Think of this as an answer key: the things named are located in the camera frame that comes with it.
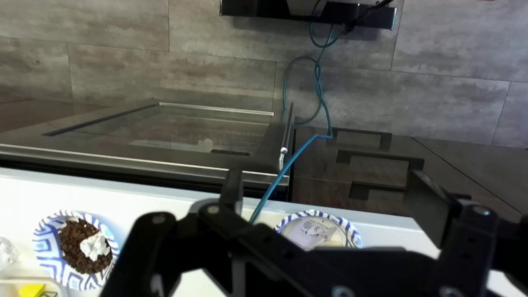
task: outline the paper plate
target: paper plate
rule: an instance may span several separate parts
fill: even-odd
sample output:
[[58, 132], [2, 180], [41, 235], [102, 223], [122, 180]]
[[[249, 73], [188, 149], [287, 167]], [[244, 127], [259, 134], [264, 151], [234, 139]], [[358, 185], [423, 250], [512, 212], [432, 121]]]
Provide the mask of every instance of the paper plate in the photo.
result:
[[320, 246], [363, 248], [360, 231], [348, 220], [319, 210], [289, 215], [276, 231], [305, 251]]
[[[94, 225], [102, 236], [107, 240], [112, 250], [112, 264], [98, 274], [81, 274], [73, 269], [65, 259], [60, 250], [60, 230], [65, 226], [68, 218], [79, 218]], [[63, 288], [73, 291], [94, 291], [104, 288], [114, 263], [119, 256], [117, 245], [117, 228], [111, 222], [83, 212], [58, 212], [51, 217], [43, 218], [33, 233], [33, 250], [36, 253], [36, 261], [46, 273]]]

